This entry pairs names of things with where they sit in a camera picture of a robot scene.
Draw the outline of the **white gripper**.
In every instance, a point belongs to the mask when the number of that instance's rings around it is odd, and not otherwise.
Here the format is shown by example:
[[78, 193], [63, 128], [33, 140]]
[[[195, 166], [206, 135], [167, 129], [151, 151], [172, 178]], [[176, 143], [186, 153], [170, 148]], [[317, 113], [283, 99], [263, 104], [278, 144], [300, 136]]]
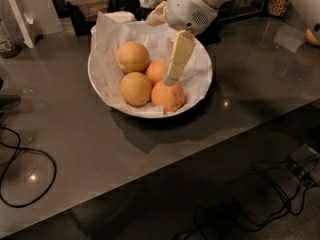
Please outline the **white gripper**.
[[146, 23], [150, 26], [167, 22], [171, 28], [181, 30], [167, 41], [163, 75], [165, 85], [173, 86], [179, 81], [195, 48], [194, 34], [204, 32], [215, 20], [217, 13], [203, 0], [167, 0], [167, 3], [161, 2], [147, 16]]

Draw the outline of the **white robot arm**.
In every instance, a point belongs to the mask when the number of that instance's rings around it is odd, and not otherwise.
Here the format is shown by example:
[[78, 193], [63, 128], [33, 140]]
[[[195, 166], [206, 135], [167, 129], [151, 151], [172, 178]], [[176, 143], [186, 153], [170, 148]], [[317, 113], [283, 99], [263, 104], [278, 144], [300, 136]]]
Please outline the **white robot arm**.
[[[151, 26], [167, 24], [177, 31], [169, 49], [163, 82], [176, 84], [195, 48], [195, 36], [203, 33], [216, 19], [227, 0], [166, 0], [147, 17]], [[289, 0], [316, 39], [320, 38], [320, 0]]]

